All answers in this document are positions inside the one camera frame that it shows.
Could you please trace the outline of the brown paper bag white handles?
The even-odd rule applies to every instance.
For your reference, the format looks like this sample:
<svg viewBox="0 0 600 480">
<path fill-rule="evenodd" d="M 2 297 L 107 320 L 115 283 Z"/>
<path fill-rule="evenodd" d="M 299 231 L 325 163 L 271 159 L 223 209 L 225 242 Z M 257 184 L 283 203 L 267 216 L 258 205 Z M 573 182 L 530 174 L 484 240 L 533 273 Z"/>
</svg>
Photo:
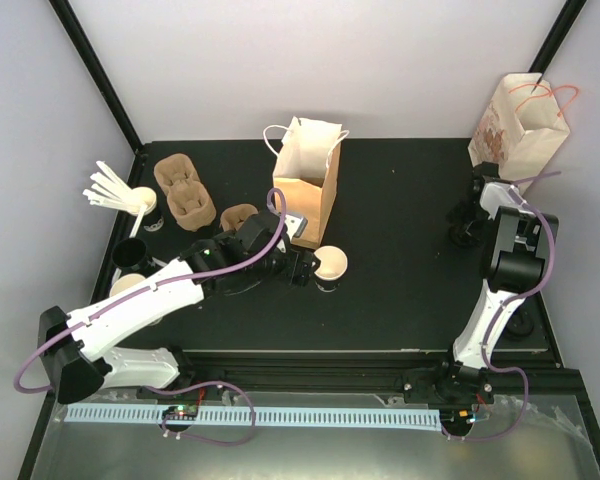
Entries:
<svg viewBox="0 0 600 480">
<path fill-rule="evenodd" d="M 269 125 L 263 140 L 275 156 L 273 186 L 280 189 L 288 211 L 307 225 L 292 242 L 320 247 L 335 203 L 342 142 L 349 131 L 338 123 L 294 117 L 290 124 Z"/>
</svg>

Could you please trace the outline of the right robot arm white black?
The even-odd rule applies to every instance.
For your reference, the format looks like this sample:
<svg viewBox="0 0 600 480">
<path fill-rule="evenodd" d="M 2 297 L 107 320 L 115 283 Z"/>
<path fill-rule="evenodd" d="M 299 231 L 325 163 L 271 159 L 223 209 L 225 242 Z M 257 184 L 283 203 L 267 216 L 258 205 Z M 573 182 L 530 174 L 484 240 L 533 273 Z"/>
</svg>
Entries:
<svg viewBox="0 0 600 480">
<path fill-rule="evenodd" d="M 491 162 L 473 168 L 467 198 L 449 212 L 447 221 L 455 245 L 483 248 L 478 300 L 434 379 L 441 400 L 460 403 L 481 393 L 486 372 L 495 369 L 491 357 L 510 318 L 549 279 L 559 221 L 528 204 L 519 184 L 502 179 L 499 166 Z"/>
</svg>

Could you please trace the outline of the paper coffee cup black sleeve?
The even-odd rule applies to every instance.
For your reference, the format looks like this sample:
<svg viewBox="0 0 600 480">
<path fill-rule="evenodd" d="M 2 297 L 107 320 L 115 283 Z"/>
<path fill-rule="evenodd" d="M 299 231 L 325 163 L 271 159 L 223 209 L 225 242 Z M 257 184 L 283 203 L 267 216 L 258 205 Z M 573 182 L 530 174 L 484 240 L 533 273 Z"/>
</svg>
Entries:
<svg viewBox="0 0 600 480">
<path fill-rule="evenodd" d="M 318 289 L 324 293 L 335 291 L 348 269 L 347 255 L 336 246 L 322 246 L 314 255 L 319 261 L 319 266 L 314 272 Z"/>
</svg>

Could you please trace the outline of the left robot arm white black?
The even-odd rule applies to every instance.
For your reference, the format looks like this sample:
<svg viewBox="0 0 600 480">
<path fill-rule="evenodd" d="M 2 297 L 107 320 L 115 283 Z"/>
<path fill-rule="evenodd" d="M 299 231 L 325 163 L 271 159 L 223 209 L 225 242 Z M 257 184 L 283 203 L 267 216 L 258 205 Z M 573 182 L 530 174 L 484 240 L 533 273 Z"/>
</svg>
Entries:
<svg viewBox="0 0 600 480">
<path fill-rule="evenodd" d="M 263 210 L 237 230 L 199 240 L 136 285 L 69 313 L 54 306 L 39 319 L 38 345 L 60 404 L 80 402 L 101 389 L 148 387 L 173 399 L 187 397 L 195 376 L 176 348 L 120 347 L 132 334 L 184 307 L 216 295 L 237 295 L 275 277 L 304 286 L 316 257 L 292 247 L 308 222 L 299 214 Z"/>
</svg>

